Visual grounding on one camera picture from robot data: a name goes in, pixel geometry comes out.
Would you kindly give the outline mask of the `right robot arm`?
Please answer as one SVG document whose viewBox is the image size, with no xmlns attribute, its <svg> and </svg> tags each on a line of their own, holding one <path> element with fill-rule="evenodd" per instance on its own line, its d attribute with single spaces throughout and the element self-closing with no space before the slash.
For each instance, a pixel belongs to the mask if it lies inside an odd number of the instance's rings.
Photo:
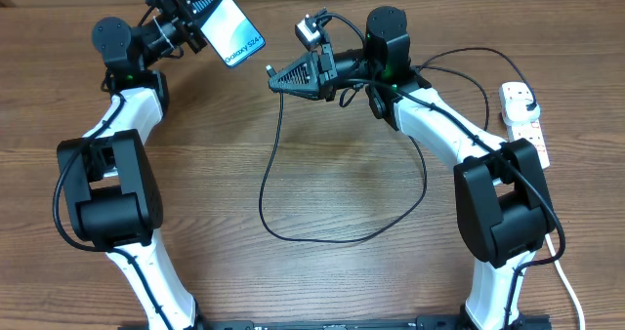
<svg viewBox="0 0 625 330">
<path fill-rule="evenodd" d="M 281 96 L 333 101 L 365 91 L 373 114 L 452 170 L 456 220 L 475 257 L 471 293 L 456 315 L 420 316 L 420 329 L 547 329 L 546 315 L 518 307 L 526 271 L 547 235 L 561 232 L 539 154 L 526 139 L 504 140 L 477 127 L 445 103 L 409 57 L 404 11 L 373 10 L 359 33 L 361 47 L 334 51 L 320 11 L 297 23 L 305 53 L 269 73 Z"/>
</svg>

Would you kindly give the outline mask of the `Samsung Galaxy smartphone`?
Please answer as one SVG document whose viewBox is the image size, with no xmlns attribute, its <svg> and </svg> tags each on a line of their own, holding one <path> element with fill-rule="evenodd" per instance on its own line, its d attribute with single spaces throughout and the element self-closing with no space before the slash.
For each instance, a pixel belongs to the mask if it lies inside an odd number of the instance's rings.
<svg viewBox="0 0 625 330">
<path fill-rule="evenodd" d="M 199 27 L 227 67 L 236 67 L 265 47 L 264 37 L 234 0 L 223 0 Z"/>
</svg>

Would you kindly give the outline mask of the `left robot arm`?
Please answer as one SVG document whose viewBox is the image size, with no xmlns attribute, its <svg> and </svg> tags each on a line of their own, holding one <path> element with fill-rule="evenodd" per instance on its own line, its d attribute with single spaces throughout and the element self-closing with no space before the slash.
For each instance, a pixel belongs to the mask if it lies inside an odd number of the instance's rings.
<svg viewBox="0 0 625 330">
<path fill-rule="evenodd" d="M 75 249 L 106 255 L 128 280 L 146 314 L 147 329 L 206 329 L 200 307 L 165 249 L 163 203 L 145 143 L 169 106 L 165 75 L 152 69 L 179 59 L 208 39 L 201 28 L 223 0 L 146 0 L 158 10 L 132 26 L 107 17 L 92 43 L 105 65 L 102 91 L 109 109 L 85 135 L 57 147 L 60 176 L 52 215 Z"/>
</svg>

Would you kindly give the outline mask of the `white power strip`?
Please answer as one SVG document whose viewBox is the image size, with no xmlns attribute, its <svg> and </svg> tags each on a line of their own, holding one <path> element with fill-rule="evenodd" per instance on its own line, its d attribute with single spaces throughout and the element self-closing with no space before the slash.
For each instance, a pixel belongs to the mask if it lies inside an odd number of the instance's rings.
<svg viewBox="0 0 625 330">
<path fill-rule="evenodd" d="M 533 97 L 523 82 L 506 82 L 499 88 L 500 103 L 503 105 L 505 99 L 510 100 L 525 100 L 528 105 L 533 104 Z M 539 122 L 539 118 L 530 123 L 525 123 L 520 126 L 507 126 L 508 137 L 511 142 L 518 139 L 526 139 L 536 148 L 538 157 L 541 163 L 541 167 L 546 169 L 550 166 L 550 160 L 548 156 L 547 147 L 545 144 L 545 138 L 543 136 L 542 128 Z"/>
</svg>

